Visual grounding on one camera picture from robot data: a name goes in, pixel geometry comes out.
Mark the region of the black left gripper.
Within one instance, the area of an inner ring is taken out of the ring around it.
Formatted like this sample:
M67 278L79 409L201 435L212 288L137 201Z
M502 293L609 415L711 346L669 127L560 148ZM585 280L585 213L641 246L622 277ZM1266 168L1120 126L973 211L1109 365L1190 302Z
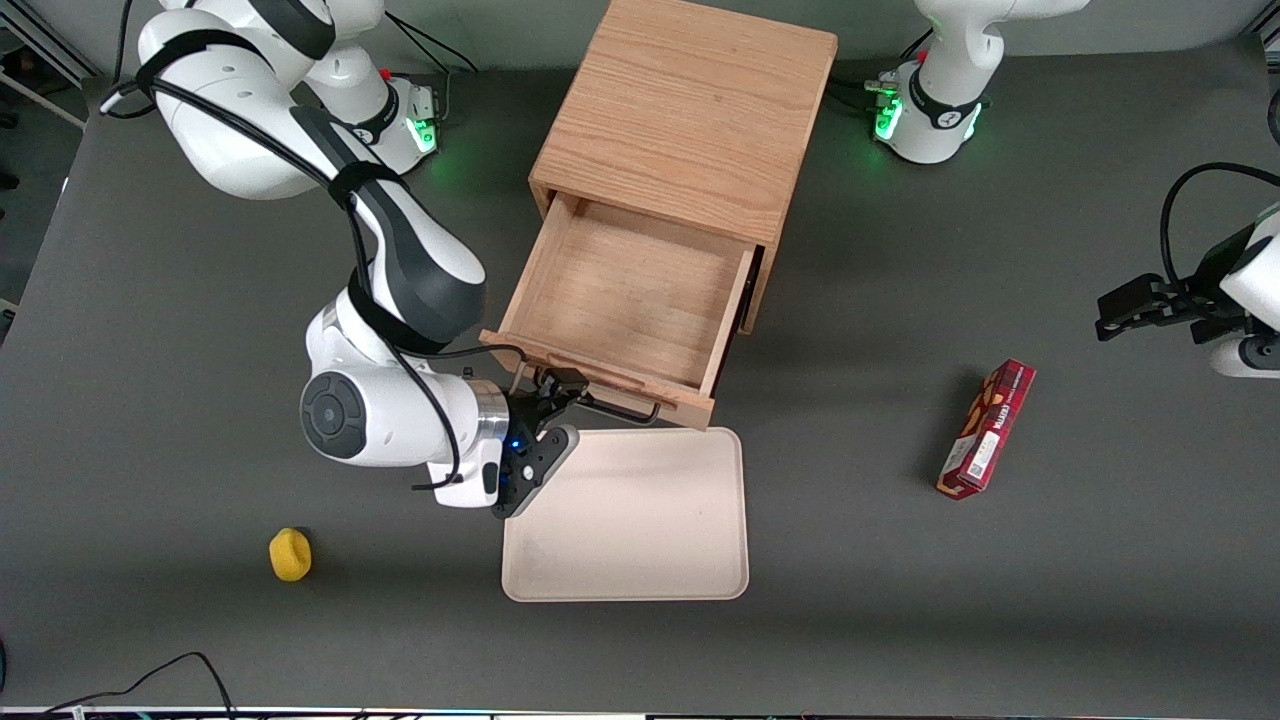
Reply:
M1197 345L1236 331L1253 337L1263 329L1261 322L1220 288L1221 281L1244 256L1254 229L1254 225L1245 225L1221 240L1204 254L1192 274L1179 275L1172 261L1170 229L1160 227L1160 255L1178 297L1178 316L1192 322L1190 332ZM1097 300L1094 336L1100 342L1107 342L1129 331L1166 325L1166 305L1164 278L1157 274L1138 275Z

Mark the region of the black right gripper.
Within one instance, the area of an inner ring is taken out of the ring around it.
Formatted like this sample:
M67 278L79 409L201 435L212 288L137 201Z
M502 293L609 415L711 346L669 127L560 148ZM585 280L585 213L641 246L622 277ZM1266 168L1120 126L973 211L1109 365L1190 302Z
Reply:
M535 389L506 392L506 452L525 454L540 433L588 393L590 380L575 368L543 368Z

